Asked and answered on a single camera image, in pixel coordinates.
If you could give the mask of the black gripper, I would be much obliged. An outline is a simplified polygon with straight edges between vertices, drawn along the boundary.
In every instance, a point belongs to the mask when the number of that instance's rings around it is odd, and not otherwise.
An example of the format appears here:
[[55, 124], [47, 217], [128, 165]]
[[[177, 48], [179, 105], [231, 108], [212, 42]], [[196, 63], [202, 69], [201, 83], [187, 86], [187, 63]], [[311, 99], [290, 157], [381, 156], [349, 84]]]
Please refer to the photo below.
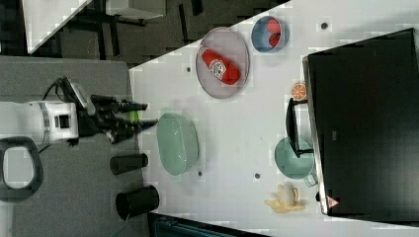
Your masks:
[[147, 104], [119, 100], [112, 96], [86, 96], [76, 83], [66, 77], [63, 78], [63, 96], [66, 103], [73, 103], [76, 107], [80, 138], [102, 133], [112, 144], [117, 144], [132, 138], [135, 132], [143, 132], [158, 124], [157, 119], [142, 119], [130, 125], [126, 118], [117, 117], [117, 114], [145, 111]]

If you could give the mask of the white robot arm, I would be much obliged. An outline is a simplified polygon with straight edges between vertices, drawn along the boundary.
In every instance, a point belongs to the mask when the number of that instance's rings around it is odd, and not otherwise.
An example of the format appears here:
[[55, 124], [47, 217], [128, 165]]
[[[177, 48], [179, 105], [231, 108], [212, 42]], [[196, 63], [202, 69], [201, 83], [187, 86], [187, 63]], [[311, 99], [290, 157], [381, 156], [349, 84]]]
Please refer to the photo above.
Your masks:
[[36, 145], [68, 142], [102, 133], [111, 143], [130, 139], [158, 124], [156, 119], [130, 120], [121, 114], [144, 111], [146, 104], [113, 96], [87, 95], [65, 77], [50, 86], [56, 101], [42, 99], [1, 104], [1, 137], [27, 137]]

